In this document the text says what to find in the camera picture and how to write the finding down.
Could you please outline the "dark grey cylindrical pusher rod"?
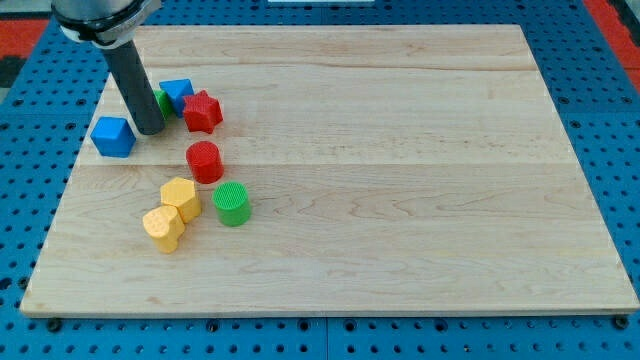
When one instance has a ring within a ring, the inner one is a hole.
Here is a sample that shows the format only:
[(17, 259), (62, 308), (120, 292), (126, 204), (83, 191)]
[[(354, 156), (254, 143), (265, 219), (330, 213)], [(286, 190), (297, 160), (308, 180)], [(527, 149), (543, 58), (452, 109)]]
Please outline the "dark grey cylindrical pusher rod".
[(162, 132), (164, 117), (135, 43), (129, 41), (104, 49), (102, 54), (138, 132), (142, 135)]

